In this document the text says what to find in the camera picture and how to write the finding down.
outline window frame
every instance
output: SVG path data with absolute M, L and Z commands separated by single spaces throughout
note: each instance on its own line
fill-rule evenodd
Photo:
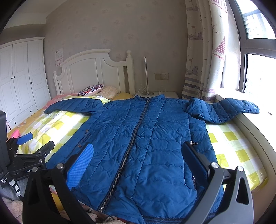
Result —
M 245 24 L 245 20 L 243 18 L 243 14 L 238 6 L 236 0 L 228 0 L 233 11 L 238 34 L 240 39 L 240 48 L 241 48 L 241 72 L 240 72 L 240 83 L 239 83 L 239 91 L 244 93 L 246 87 L 246 78 L 247 78 L 247 55 L 261 55 L 270 58 L 276 59 L 276 39 L 249 39 L 247 33 L 247 27 Z M 263 6 L 263 4 L 259 0 L 251 0 L 260 10 L 260 12 L 267 19 L 271 28 L 273 29 L 276 36 L 276 20 L 270 14 L 270 12 Z

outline window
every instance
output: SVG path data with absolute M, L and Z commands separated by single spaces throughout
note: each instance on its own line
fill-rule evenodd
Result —
M 276 20 L 259 0 L 228 1 L 240 37 L 239 91 L 270 101 L 276 85 Z
M 251 0 L 236 0 L 241 10 L 248 38 L 276 39 L 275 33 L 261 11 Z
M 266 90 L 263 96 L 273 96 L 275 83 L 276 59 L 248 54 L 245 93 L 257 95 L 259 90 Z

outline blue gripper pad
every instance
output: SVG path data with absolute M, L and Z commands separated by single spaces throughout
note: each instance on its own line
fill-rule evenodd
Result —
M 29 132 L 28 134 L 19 137 L 16 143 L 18 145 L 23 145 L 24 143 L 26 143 L 27 141 L 30 141 L 31 139 L 33 139 L 33 134 Z
M 70 190 L 78 185 L 93 155 L 94 147 L 92 144 L 88 144 L 68 170 L 66 184 Z

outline pillow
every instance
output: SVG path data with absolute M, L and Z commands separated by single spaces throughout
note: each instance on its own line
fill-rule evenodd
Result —
M 80 91 L 77 96 L 94 96 L 104 88 L 104 85 L 97 84 L 93 86 L 88 86 L 84 90 Z
M 119 91 L 117 88 L 112 86 L 106 86 L 103 88 L 101 92 L 95 94 L 95 96 L 102 96 L 106 99 L 112 100 L 118 92 Z
M 116 96 L 112 99 L 112 101 L 114 101 L 114 100 L 126 100 L 126 99 L 130 99 L 130 98 L 133 98 L 133 97 L 129 93 L 119 93 L 119 94 L 116 94 Z

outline bedpost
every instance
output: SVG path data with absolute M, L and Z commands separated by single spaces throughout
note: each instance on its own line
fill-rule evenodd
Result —
M 130 95 L 135 95 L 135 80 L 134 80 L 134 70 L 133 70 L 133 58 L 131 56 L 131 51 L 128 50 L 126 57 L 126 68 L 128 70 L 128 85 L 129 85 L 129 93 Z
M 59 82 L 57 80 L 57 72 L 54 71 L 54 82 L 55 82 L 55 89 L 57 90 L 57 94 L 61 95 L 60 89 L 59 89 Z

